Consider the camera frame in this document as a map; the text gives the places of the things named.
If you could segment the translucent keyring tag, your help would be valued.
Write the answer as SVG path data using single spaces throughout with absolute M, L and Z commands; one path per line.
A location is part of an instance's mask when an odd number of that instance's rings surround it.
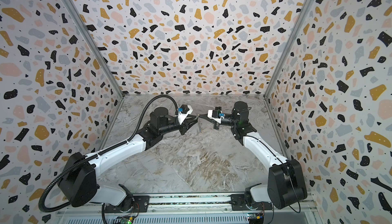
M 198 120 L 198 134 L 203 132 L 203 122 Z

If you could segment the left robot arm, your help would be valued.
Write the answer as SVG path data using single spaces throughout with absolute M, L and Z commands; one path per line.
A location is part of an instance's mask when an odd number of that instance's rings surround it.
M 130 141 L 124 141 L 116 148 L 106 148 L 81 168 L 74 169 L 63 176 L 58 186 L 73 207 L 86 203 L 101 203 L 116 206 L 125 212 L 134 205 L 134 197 L 124 185 L 118 187 L 98 184 L 97 178 L 105 171 L 125 159 L 144 152 L 170 132 L 179 131 L 185 134 L 197 123 L 197 117 L 192 115 L 191 106 L 182 105 L 176 116 L 170 116 L 168 109 L 158 107 L 150 114 L 150 121 L 136 132 Z

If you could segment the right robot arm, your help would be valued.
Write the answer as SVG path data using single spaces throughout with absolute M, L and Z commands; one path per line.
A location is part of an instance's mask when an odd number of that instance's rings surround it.
M 299 161 L 290 160 L 273 149 L 251 124 L 250 114 L 248 104 L 237 101 L 230 114 L 216 107 L 199 115 L 199 118 L 211 122 L 215 130 L 220 126 L 229 126 L 233 137 L 250 150 L 267 170 L 266 184 L 246 188 L 246 205 L 251 208 L 258 203 L 269 202 L 273 207 L 283 209 L 307 199 L 308 192 Z

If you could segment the left corner aluminium profile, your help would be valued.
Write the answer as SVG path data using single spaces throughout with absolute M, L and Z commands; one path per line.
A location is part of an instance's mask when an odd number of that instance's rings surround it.
M 104 74 L 107 76 L 111 87 L 114 89 L 115 93 L 120 96 L 120 98 L 124 98 L 123 92 L 120 90 L 120 87 L 115 80 L 114 76 L 112 75 L 110 68 L 108 67 L 107 63 L 105 62 L 101 52 L 99 51 L 96 43 L 94 42 L 91 34 L 89 33 L 89 30 L 87 29 L 86 25 L 84 24 L 79 12 L 77 11 L 77 8 L 75 5 L 72 3 L 72 0 L 61 0 L 64 4 L 64 7 L 68 10 L 70 16 L 75 22 L 76 27 L 80 31 L 80 34 L 82 37 L 85 39 L 89 49 L 91 52 L 94 54 L 96 57 L 98 63 L 103 69 Z

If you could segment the corner aluminium profile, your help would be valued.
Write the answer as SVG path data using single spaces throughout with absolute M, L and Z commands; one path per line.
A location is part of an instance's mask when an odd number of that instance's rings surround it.
M 89 30 L 87 29 L 86 25 L 84 24 L 79 12 L 77 11 L 77 8 L 75 5 L 72 3 L 72 0 L 61 0 L 64 4 L 64 7 L 68 10 L 70 16 L 75 22 L 76 27 L 80 31 L 80 34 L 82 37 L 85 39 L 89 49 L 91 52 L 94 54 L 96 57 L 98 63 L 103 69 L 104 74 L 107 76 L 111 87 L 114 89 L 115 93 L 120 96 L 120 98 L 124 98 L 123 92 L 120 90 L 120 87 L 115 80 L 114 76 L 112 75 L 110 68 L 108 67 L 107 63 L 105 62 L 101 52 L 99 51 L 96 43 L 94 42 L 91 34 L 89 33 Z
M 266 92 L 263 95 L 264 99 L 268 99 L 268 96 L 271 95 L 271 93 L 273 92 L 274 84 L 278 80 L 279 71 L 283 67 L 286 58 L 289 56 L 291 48 L 293 47 L 294 43 L 296 42 L 296 39 L 302 29 L 302 25 L 306 20 L 306 17 L 311 9 L 313 2 L 314 2 L 314 0 L 305 0 L 304 1 L 304 6 L 301 9 L 301 12 L 298 16 L 298 20 L 296 21 L 296 23 L 291 31 L 291 34 L 288 38 L 288 41 L 283 49 L 282 55 L 280 56 L 280 59 L 278 61 L 277 66 L 275 67 L 275 71 L 272 75 L 272 78 L 269 82 L 269 85 L 266 89 Z

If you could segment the left electronics board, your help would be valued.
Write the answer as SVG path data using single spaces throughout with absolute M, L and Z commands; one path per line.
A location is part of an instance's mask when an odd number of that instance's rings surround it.
M 120 224 L 133 224 L 136 216 L 128 215 L 120 218 Z

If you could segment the electronics board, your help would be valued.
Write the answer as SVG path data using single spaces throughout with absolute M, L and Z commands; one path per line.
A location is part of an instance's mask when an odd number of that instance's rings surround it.
M 248 214 L 249 224 L 264 224 L 264 216 L 262 214 Z
M 120 218 L 120 224 L 133 224 L 136 216 L 128 215 Z

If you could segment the right electronics board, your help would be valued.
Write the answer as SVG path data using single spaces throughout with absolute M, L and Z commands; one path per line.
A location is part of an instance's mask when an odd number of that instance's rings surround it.
M 262 214 L 248 214 L 249 224 L 264 224 L 264 216 Z

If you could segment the right corner aluminium profile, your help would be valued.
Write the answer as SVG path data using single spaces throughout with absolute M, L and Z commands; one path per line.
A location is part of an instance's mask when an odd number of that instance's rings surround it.
M 304 6 L 301 9 L 301 12 L 298 16 L 298 20 L 296 21 L 296 23 L 291 31 L 291 34 L 288 38 L 288 41 L 283 49 L 282 55 L 280 56 L 280 59 L 278 61 L 277 66 L 275 67 L 275 71 L 272 75 L 272 78 L 269 82 L 269 85 L 266 89 L 266 92 L 263 95 L 264 99 L 268 99 L 268 96 L 271 95 L 271 93 L 273 92 L 274 84 L 278 80 L 279 71 L 283 67 L 286 58 L 289 56 L 291 48 L 293 47 L 294 43 L 296 42 L 296 39 L 302 29 L 302 25 L 306 20 L 306 17 L 311 9 L 313 2 L 314 2 L 314 0 L 305 0 L 304 1 Z

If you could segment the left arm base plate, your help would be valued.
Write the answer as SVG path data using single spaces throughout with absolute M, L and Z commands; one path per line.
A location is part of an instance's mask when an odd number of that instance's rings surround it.
M 145 213 L 150 202 L 149 195 L 134 195 L 126 197 L 118 206 L 107 205 L 105 213 Z

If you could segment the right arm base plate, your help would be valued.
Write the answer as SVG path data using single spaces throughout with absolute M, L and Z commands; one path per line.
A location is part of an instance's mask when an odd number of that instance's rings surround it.
M 270 202 L 255 202 L 247 193 L 230 195 L 229 203 L 233 211 L 262 211 L 272 210 L 273 206 Z

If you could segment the aluminium mounting rail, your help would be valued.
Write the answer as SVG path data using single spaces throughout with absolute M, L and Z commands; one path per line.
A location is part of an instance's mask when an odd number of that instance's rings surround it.
M 120 224 L 123 216 L 136 216 L 134 224 L 248 224 L 248 214 L 262 214 L 264 224 L 320 224 L 315 202 L 307 198 L 283 209 L 233 211 L 230 195 L 221 193 L 165 193 L 149 195 L 145 213 L 105 213 L 106 222 Z

